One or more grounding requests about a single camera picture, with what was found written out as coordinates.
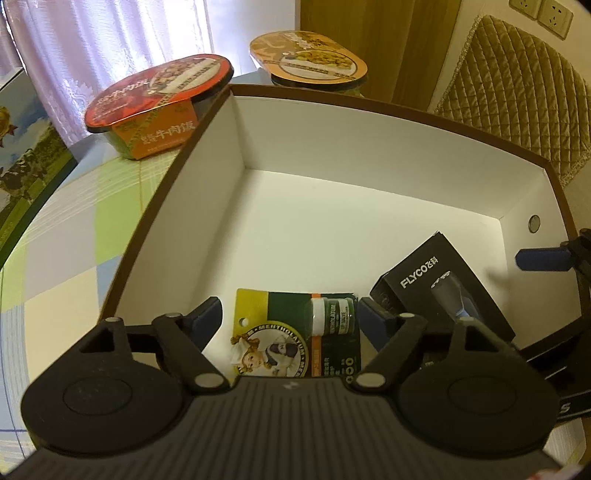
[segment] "wall socket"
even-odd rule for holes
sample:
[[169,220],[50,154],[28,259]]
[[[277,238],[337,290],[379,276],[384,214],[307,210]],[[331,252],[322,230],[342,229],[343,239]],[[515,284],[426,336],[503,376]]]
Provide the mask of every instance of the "wall socket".
[[538,18],[542,0],[509,0],[509,5],[521,13],[533,18]]
[[573,13],[564,5],[554,0],[544,0],[542,2],[538,13],[538,22],[560,38],[566,38],[572,20]]

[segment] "black product box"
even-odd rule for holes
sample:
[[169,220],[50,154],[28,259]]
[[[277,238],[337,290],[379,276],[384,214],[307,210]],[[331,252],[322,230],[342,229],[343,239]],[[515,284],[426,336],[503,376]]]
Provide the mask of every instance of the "black product box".
[[440,232],[382,275],[370,296],[394,315],[415,313],[441,327],[469,316],[507,342],[515,337],[482,283]]

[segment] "curtain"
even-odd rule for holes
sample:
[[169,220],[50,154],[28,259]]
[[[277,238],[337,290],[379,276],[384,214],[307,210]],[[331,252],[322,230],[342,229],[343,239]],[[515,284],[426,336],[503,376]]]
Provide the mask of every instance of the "curtain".
[[11,72],[21,67],[21,60],[18,58],[17,49],[14,47],[12,37],[8,32],[4,17],[0,12],[0,85],[2,78],[10,75]]
[[58,132],[87,135],[84,113],[109,85],[211,50],[203,0],[5,0],[27,73]]

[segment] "cartoon girl illustration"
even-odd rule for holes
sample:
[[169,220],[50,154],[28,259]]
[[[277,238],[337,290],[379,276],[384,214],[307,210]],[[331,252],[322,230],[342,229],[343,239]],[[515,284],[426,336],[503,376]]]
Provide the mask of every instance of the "cartoon girl illustration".
[[298,346],[286,335],[279,335],[264,350],[259,350],[261,340],[247,333],[230,339],[233,347],[232,364],[241,374],[252,373],[264,367],[273,377],[286,377],[288,369],[298,354]]

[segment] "round hole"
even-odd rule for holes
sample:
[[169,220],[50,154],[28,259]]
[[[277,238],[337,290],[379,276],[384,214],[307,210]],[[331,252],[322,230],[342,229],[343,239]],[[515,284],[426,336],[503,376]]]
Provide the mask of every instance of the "round hole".
[[531,233],[536,233],[540,229],[540,217],[532,215],[530,221],[527,222],[527,226]]

